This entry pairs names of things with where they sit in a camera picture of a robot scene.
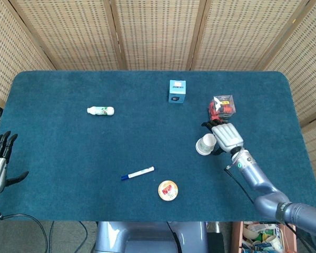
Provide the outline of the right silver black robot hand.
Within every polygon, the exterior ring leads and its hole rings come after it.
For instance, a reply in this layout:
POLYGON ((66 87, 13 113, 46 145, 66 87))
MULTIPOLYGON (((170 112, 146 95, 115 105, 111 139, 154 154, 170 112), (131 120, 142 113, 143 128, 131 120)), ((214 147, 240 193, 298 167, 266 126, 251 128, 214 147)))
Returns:
POLYGON ((215 119, 203 122, 201 126, 212 132, 219 145, 218 149, 211 152, 213 155, 225 152, 234 156, 243 149, 243 139, 232 123, 215 119))

